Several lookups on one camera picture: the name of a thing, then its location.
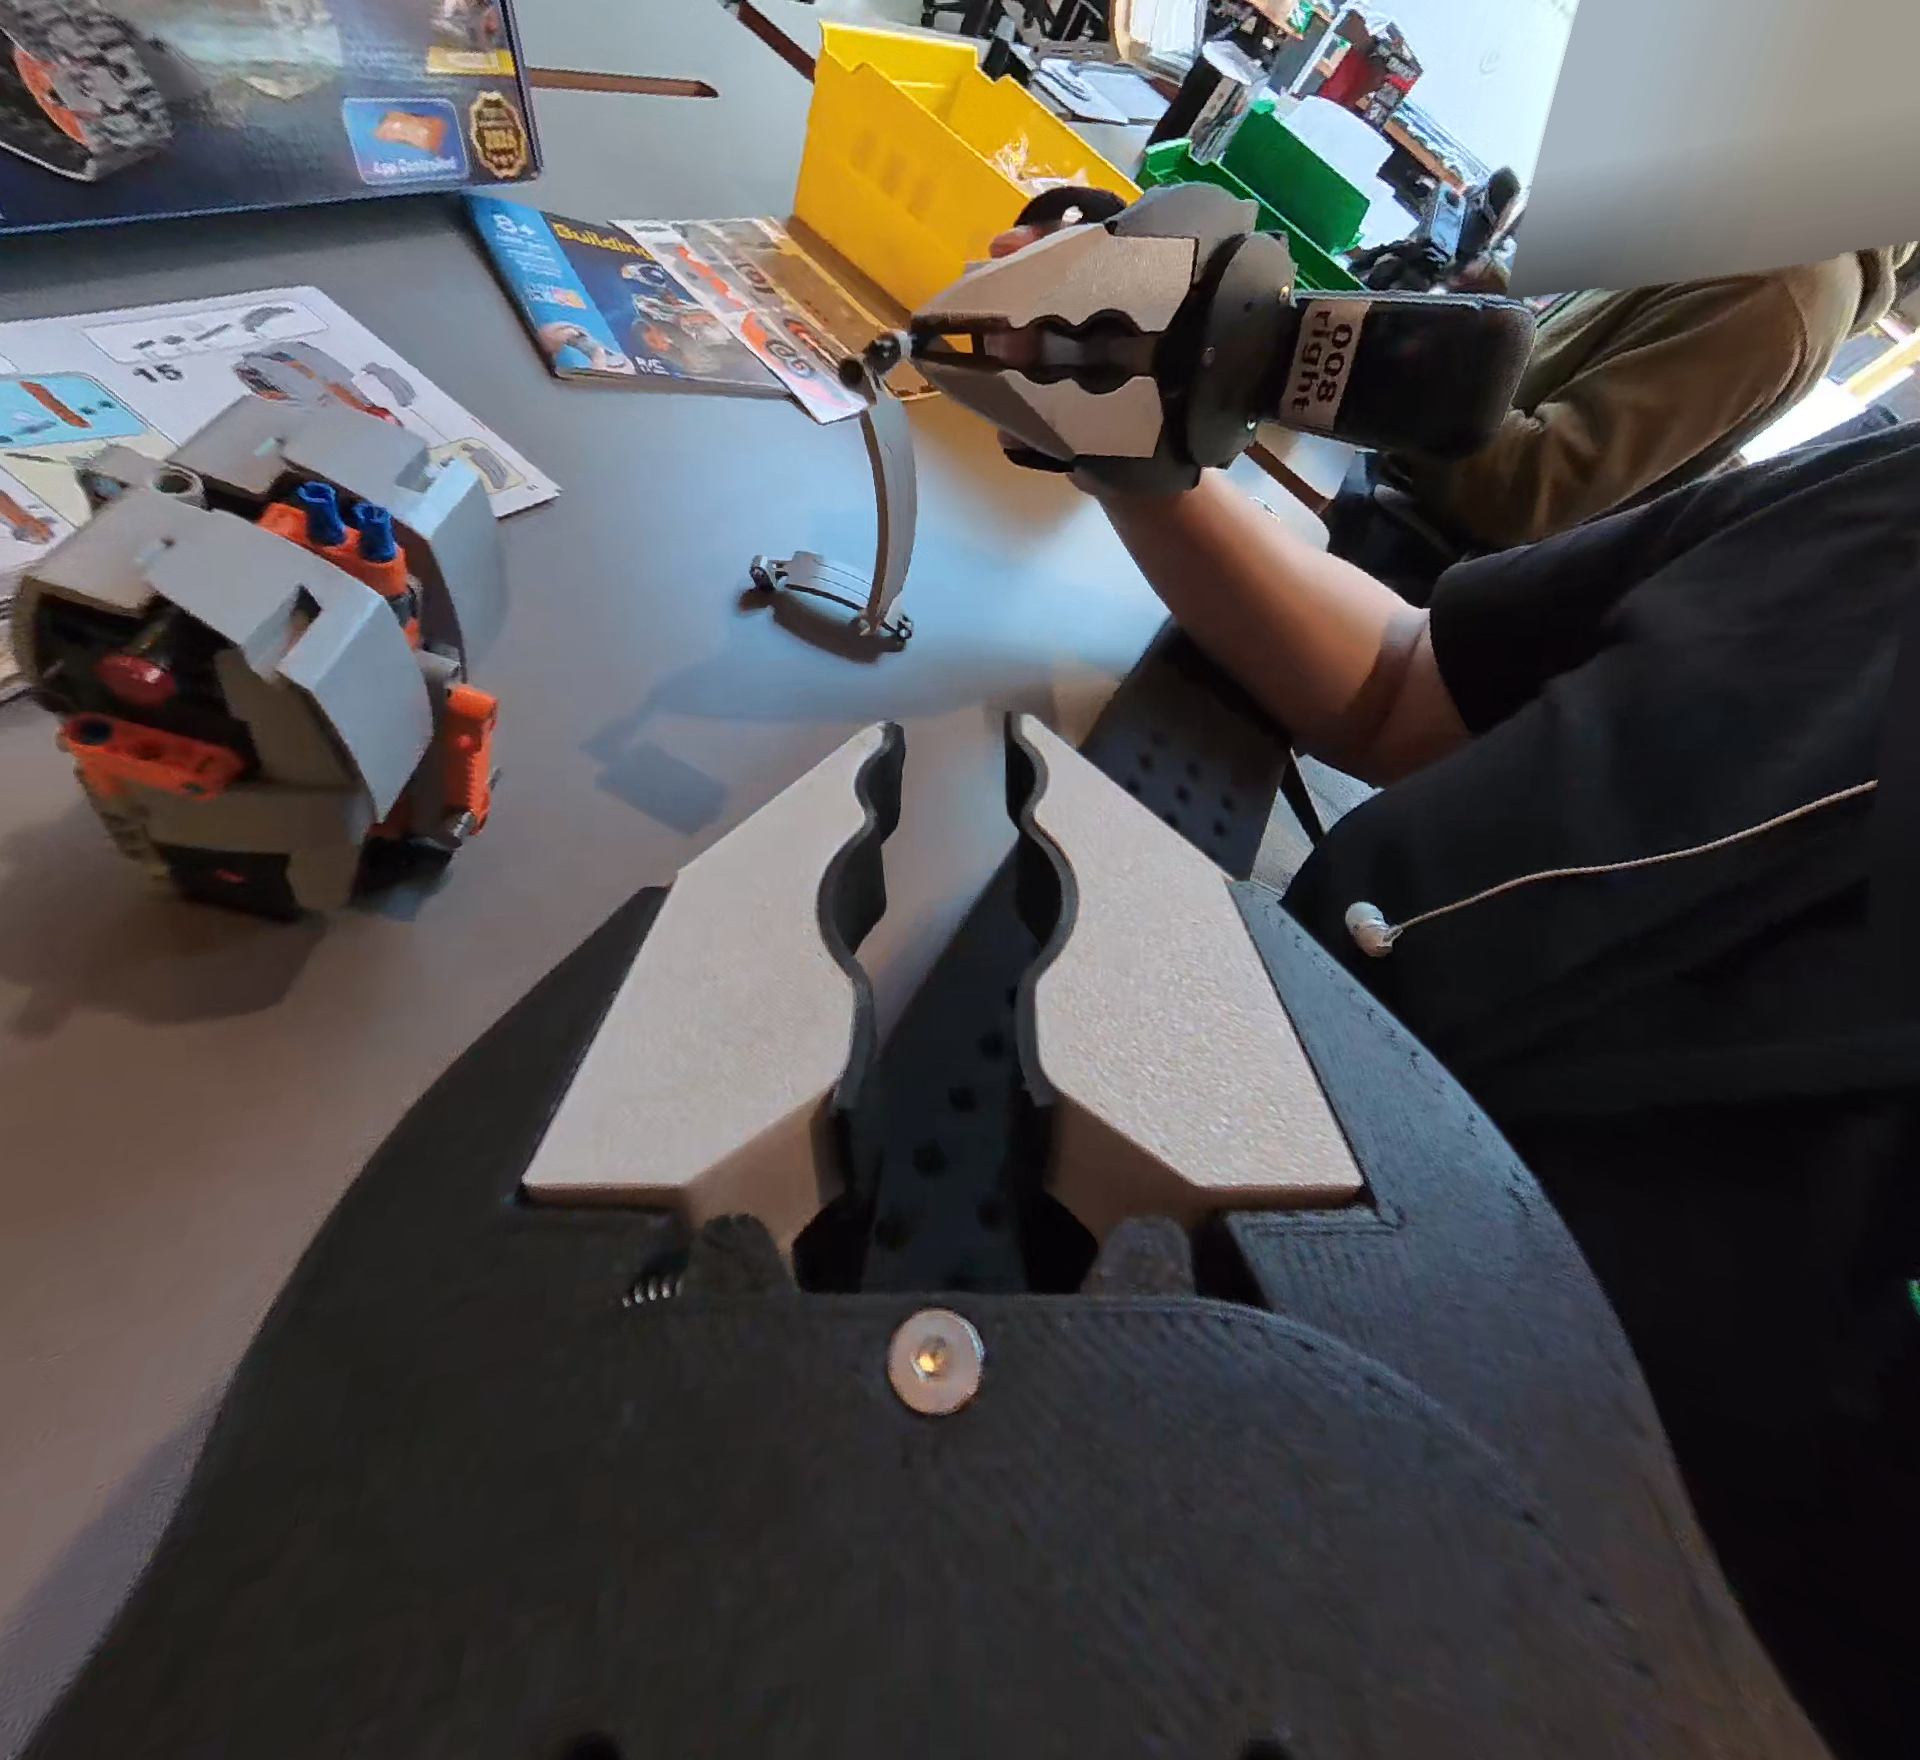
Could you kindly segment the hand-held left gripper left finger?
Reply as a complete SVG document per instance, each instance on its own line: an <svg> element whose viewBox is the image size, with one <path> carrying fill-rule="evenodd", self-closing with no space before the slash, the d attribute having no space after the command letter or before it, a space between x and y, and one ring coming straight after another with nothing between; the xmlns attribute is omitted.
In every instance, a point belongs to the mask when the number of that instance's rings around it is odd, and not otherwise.
<svg viewBox="0 0 1920 1760"><path fill-rule="evenodd" d="M534 1203L750 1217L780 1255L847 1184L878 1045L858 948L885 911L904 733L853 735L689 864L525 1175Z"/></svg>

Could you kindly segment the sticker sheet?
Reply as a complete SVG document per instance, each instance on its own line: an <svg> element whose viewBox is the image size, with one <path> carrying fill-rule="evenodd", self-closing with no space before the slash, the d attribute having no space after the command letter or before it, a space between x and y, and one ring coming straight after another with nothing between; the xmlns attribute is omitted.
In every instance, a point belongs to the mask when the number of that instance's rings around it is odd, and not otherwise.
<svg viewBox="0 0 1920 1760"><path fill-rule="evenodd" d="M884 323L775 218L618 221L699 307L821 425L870 402L842 378Z"/></svg>

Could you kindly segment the green plastic bin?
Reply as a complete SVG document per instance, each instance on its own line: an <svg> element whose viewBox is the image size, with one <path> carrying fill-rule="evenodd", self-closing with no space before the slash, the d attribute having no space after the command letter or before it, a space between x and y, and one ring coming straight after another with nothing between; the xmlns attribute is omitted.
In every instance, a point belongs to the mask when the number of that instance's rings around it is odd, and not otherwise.
<svg viewBox="0 0 1920 1760"><path fill-rule="evenodd" d="M1288 244L1299 289L1359 289L1345 260L1359 244L1370 195L1302 141L1276 104L1250 107L1212 162L1194 160L1184 137L1144 149L1136 170L1141 189L1192 181L1254 206L1258 232Z"/></svg>

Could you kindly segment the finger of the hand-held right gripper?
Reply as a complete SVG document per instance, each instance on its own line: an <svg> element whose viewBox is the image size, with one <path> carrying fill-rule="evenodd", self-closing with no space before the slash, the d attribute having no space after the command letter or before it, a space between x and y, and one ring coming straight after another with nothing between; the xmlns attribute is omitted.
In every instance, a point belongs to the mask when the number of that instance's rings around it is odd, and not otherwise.
<svg viewBox="0 0 1920 1760"><path fill-rule="evenodd" d="M1256 212L1216 186L1167 186L1107 221L1081 218L974 263L912 315L912 339L1083 330L1116 319L1144 337L1261 340Z"/></svg>
<svg viewBox="0 0 1920 1760"><path fill-rule="evenodd" d="M1071 365L1002 365L978 358L917 358L917 369L949 399L1020 448L1077 462L1151 458L1164 406L1155 378L1088 379Z"/></svg>

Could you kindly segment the open instruction manual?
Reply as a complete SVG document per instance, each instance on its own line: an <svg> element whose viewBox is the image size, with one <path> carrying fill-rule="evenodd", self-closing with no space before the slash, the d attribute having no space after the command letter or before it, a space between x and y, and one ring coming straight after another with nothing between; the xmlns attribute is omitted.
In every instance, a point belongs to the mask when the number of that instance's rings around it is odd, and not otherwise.
<svg viewBox="0 0 1920 1760"><path fill-rule="evenodd" d="M80 480L87 454L165 455L245 396L246 358L311 351L434 455L471 460L499 520L560 499L511 439L308 285L12 319L3 325L4 595L91 518Z"/></svg>

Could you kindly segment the robot kit box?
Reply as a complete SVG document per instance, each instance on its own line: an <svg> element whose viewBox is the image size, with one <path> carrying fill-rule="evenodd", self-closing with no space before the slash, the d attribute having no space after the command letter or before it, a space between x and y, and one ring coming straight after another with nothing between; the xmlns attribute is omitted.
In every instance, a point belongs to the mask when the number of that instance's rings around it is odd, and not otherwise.
<svg viewBox="0 0 1920 1760"><path fill-rule="evenodd" d="M7 235L538 170L511 0L3 0Z"/></svg>

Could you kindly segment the grey orange toy robot body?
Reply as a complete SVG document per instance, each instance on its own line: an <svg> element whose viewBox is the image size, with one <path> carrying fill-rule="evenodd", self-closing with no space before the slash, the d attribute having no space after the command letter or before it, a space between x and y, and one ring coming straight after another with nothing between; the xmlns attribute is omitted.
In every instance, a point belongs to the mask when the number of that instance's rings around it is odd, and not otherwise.
<svg viewBox="0 0 1920 1760"><path fill-rule="evenodd" d="M504 555L472 462L351 378L252 373L178 450L78 462L90 516L26 569L12 647L128 862L301 921L486 827Z"/></svg>

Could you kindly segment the grey curved panel assembly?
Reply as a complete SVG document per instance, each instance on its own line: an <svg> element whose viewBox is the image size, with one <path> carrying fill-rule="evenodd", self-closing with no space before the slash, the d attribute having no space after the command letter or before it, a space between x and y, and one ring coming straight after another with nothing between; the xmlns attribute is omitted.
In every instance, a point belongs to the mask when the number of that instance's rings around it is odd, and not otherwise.
<svg viewBox="0 0 1920 1760"><path fill-rule="evenodd" d="M762 598L812 598L851 618L851 634L864 643L905 647L914 624L901 605L918 530L918 463L905 409L889 387L889 375L907 365L907 335L876 335L840 365L844 386L864 402L860 416L876 502L876 548L868 572L829 562L820 553L786 558L757 557L749 567L750 588Z"/></svg>

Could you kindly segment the person's black shirt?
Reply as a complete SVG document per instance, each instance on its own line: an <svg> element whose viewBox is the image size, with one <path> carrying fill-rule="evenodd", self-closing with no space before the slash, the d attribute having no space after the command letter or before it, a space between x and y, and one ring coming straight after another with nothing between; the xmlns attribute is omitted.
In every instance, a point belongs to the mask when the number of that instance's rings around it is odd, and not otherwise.
<svg viewBox="0 0 1920 1760"><path fill-rule="evenodd" d="M1286 905L1501 1127L1836 1756L1918 1749L1918 437L1453 569Z"/></svg>

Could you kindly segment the small blue booklet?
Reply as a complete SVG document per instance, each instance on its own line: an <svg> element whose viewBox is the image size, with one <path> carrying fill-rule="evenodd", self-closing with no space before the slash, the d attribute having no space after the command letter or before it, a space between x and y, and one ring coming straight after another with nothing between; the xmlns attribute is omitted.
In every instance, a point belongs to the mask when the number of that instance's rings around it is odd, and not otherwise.
<svg viewBox="0 0 1920 1760"><path fill-rule="evenodd" d="M469 229L551 378L682 397L789 391L637 240L599 222L464 193Z"/></svg>

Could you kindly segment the yellow plastic bin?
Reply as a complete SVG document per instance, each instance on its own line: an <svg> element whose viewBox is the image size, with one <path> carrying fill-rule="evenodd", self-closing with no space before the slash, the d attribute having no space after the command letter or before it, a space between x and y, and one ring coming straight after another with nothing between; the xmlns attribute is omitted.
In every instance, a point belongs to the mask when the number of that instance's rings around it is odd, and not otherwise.
<svg viewBox="0 0 1920 1760"><path fill-rule="evenodd" d="M972 44L824 26L795 215L900 309L949 289L1055 186L1140 195Z"/></svg>

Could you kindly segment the person's right forearm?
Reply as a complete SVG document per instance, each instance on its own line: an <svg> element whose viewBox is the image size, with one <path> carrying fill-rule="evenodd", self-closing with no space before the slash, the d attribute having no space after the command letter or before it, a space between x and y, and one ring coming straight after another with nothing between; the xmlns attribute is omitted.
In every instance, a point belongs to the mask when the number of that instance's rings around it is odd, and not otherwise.
<svg viewBox="0 0 1920 1760"><path fill-rule="evenodd" d="M1428 613L1223 472L1174 497L1096 501L1189 639L1312 759L1388 787L1470 741Z"/></svg>

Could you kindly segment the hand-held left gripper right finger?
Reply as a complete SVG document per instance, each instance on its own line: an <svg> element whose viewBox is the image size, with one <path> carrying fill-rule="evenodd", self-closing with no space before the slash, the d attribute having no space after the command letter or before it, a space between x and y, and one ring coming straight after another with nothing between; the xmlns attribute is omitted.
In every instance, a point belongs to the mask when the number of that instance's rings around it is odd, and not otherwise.
<svg viewBox="0 0 1920 1760"><path fill-rule="evenodd" d="M1046 1194L1085 1228L1355 1203L1364 1171L1226 874L1026 713L1007 773Z"/></svg>

